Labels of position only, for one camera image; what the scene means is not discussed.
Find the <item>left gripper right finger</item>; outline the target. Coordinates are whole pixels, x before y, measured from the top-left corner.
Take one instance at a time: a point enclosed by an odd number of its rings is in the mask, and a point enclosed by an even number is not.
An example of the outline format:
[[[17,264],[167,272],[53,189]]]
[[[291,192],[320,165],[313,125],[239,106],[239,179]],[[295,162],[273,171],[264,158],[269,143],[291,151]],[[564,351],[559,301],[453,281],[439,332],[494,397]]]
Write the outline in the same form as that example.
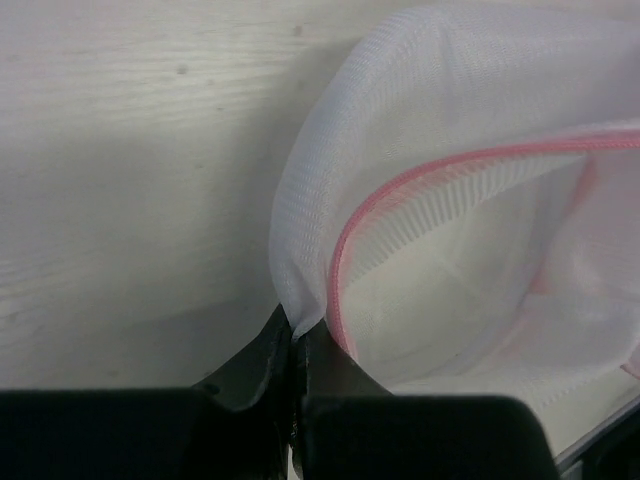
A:
[[[294,463],[305,479],[557,479],[543,429],[502,396],[399,396],[318,324],[295,345]]]

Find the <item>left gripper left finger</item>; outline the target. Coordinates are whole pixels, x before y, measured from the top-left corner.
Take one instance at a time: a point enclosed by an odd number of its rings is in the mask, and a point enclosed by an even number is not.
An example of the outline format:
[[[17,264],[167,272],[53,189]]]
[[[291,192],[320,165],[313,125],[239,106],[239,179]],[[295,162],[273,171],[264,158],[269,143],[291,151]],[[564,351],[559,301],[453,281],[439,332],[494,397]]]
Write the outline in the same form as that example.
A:
[[[260,333],[189,387],[4,390],[4,479],[284,479],[291,330]]]

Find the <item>white mesh laundry bag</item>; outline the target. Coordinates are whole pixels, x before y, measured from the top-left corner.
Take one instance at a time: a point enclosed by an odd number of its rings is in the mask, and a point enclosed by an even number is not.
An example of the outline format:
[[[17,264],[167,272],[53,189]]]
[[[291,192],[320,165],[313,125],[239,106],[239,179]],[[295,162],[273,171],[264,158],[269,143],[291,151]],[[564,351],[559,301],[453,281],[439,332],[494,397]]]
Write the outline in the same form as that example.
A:
[[[492,4],[402,11],[307,117],[274,199],[293,333],[402,394],[535,411],[639,372],[639,27]]]

